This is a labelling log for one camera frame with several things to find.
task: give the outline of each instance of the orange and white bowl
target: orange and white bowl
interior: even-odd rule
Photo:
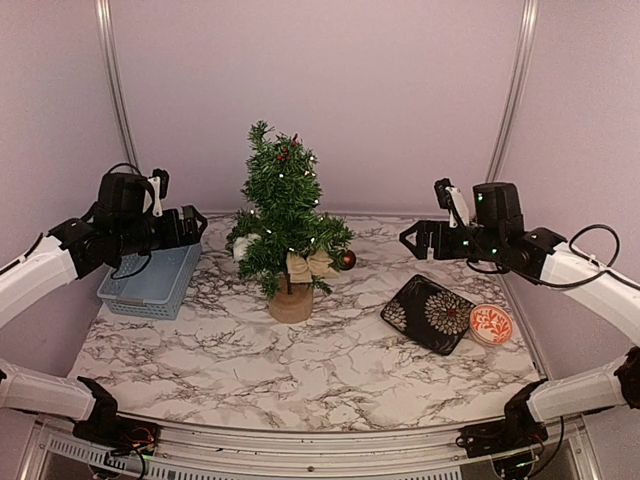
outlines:
[[[513,335],[513,319],[495,305],[478,305],[471,311],[471,334],[482,345],[504,345]]]

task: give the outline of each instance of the burlap bow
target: burlap bow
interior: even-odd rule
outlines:
[[[311,283],[312,276],[322,278],[338,278],[340,274],[331,268],[333,260],[327,252],[319,250],[305,260],[300,255],[287,254],[287,271],[291,283]]]

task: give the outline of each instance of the basket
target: basket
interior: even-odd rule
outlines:
[[[175,320],[201,251],[198,243],[153,252],[142,272],[121,280],[112,279],[115,270],[110,269],[98,289],[98,297],[119,315]],[[116,277],[135,272],[145,260],[138,255],[123,257]]]

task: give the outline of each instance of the marble table top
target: marble table top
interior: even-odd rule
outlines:
[[[411,219],[347,217],[357,266],[316,295],[301,324],[273,320],[224,251],[233,222],[215,216],[175,321],[102,307],[71,375],[95,378],[121,412],[201,425],[297,431],[391,430],[477,421],[538,379],[516,326],[502,347],[469,333],[448,357],[379,316],[416,273],[474,303],[508,310],[492,277],[461,261],[416,260],[398,242]]]

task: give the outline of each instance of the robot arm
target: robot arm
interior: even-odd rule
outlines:
[[[491,262],[496,265],[491,273],[513,271],[531,283],[559,288],[640,345],[640,287],[548,229],[526,232],[515,185],[474,187],[475,222],[448,179],[436,182],[435,190],[451,218],[420,221],[400,235],[417,258],[427,258],[433,248],[436,260],[466,259],[471,268],[478,261]],[[620,405],[640,408],[638,347],[588,372],[528,385],[507,403],[504,420],[465,427],[458,444],[470,457],[527,446],[536,436],[547,438],[544,422]]]
[[[165,171],[154,170],[150,178],[112,171],[102,178],[98,201],[86,215],[40,236],[0,269],[0,329],[48,293],[104,264],[118,268],[125,255],[151,255],[200,241],[207,221],[193,206],[183,207],[182,217],[176,209],[162,209],[169,181]],[[3,407],[71,418],[77,421],[76,436],[114,446],[132,426],[117,417],[117,402],[95,381],[46,375],[0,359]]]

